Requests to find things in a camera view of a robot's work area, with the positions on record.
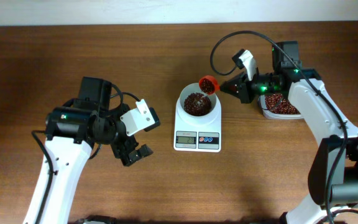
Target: white wall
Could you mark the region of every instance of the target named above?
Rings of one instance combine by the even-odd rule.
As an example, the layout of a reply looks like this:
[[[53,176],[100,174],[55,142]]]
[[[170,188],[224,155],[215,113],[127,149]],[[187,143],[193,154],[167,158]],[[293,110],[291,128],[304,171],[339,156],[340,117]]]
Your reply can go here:
[[[0,26],[358,20],[358,0],[0,0]]]

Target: kitchen scale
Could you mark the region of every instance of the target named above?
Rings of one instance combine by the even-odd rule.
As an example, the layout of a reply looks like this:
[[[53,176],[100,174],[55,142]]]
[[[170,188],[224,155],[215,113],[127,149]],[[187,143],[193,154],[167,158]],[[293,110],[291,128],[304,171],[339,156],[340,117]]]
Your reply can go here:
[[[211,111],[204,116],[188,114],[185,99],[192,93],[202,93],[211,100]],[[219,152],[221,150],[221,103],[216,94],[203,93],[198,83],[182,90],[175,113],[173,148],[178,151]]]

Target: red spoon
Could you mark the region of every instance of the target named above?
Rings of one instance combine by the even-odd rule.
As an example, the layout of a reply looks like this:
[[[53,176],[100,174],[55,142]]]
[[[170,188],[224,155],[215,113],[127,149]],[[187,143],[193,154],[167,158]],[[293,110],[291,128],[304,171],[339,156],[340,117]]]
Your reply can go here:
[[[200,87],[201,91],[208,95],[212,95],[216,91],[220,90],[218,81],[216,81],[216,79],[211,75],[206,75],[201,78],[198,82],[198,86]]]

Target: wooden table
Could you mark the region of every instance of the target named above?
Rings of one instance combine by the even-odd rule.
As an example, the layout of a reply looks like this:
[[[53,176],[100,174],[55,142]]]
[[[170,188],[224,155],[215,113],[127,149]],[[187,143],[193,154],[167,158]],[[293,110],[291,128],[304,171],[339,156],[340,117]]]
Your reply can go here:
[[[295,208],[308,193],[317,151],[302,120],[267,120],[256,101],[242,105],[218,93],[222,151],[173,150],[181,90],[214,75],[213,45],[244,29],[275,41],[298,40],[304,67],[317,69],[338,107],[358,126],[358,22],[0,27],[0,223],[21,223],[32,198],[42,152],[30,131],[44,129],[47,113],[78,94],[83,76],[109,80],[146,99],[162,125],[136,134],[155,153],[132,167],[123,167],[107,146],[87,163],[70,221],[91,214],[251,221],[278,218]],[[231,56],[241,48],[252,51],[261,72],[272,71],[270,45],[249,35],[223,43],[217,67],[230,69]],[[134,100],[126,102],[134,106]],[[355,215],[338,218],[343,219],[358,223]]]

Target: red cup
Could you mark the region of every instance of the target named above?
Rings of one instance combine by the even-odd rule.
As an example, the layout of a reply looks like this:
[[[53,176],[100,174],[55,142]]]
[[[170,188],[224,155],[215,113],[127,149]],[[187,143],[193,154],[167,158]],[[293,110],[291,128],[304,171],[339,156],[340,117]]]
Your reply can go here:
[[[209,80],[213,85],[214,85],[214,91],[210,92],[210,93],[207,93],[208,95],[212,95],[214,94],[216,91],[220,90],[220,87],[219,87],[219,84],[218,84],[218,81],[216,81],[216,79],[212,76],[212,75],[206,75],[204,76],[203,78],[201,78],[199,81],[198,81],[198,86],[201,88],[201,84],[204,80]]]

